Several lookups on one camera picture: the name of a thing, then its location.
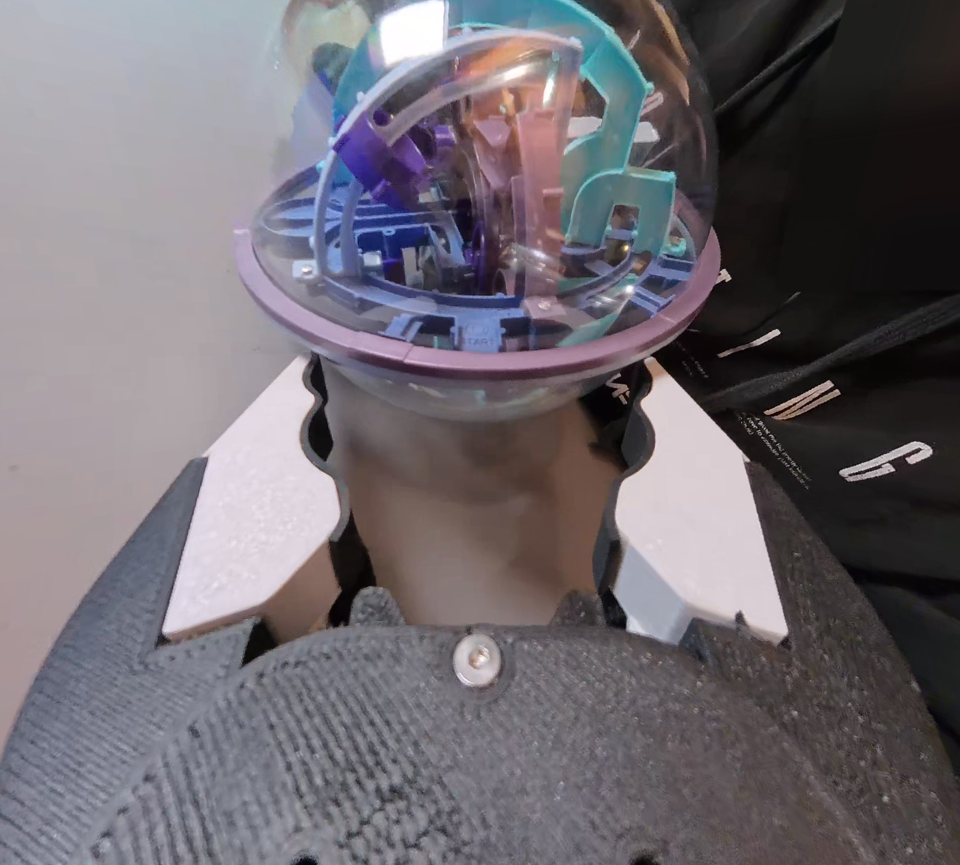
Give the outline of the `clear maze ball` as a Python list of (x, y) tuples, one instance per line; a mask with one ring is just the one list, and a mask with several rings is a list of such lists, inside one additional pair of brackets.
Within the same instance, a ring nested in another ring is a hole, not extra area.
[(235, 234), (283, 331), (460, 422), (627, 414), (719, 274), (714, 110), (669, 0), (292, 0)]

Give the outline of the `person's black printed jacket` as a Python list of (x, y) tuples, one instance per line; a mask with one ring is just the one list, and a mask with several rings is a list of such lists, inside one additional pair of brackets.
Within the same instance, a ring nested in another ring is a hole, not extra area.
[(958, 0), (669, 1), (729, 279), (659, 361), (866, 594), (958, 768)]

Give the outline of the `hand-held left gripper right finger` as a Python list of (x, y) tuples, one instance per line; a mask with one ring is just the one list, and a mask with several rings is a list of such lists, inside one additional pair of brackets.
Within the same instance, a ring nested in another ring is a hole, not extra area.
[(654, 357), (613, 450), (626, 468), (597, 535), (597, 590), (628, 633), (679, 644), (700, 620), (782, 643), (782, 598), (748, 460)]

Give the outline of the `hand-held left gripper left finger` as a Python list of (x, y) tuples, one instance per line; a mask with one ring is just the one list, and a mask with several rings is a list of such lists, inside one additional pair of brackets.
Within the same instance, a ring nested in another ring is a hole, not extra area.
[(162, 635), (260, 619), (278, 642), (346, 622), (369, 553), (333, 438), (320, 360), (297, 358), (205, 453)]

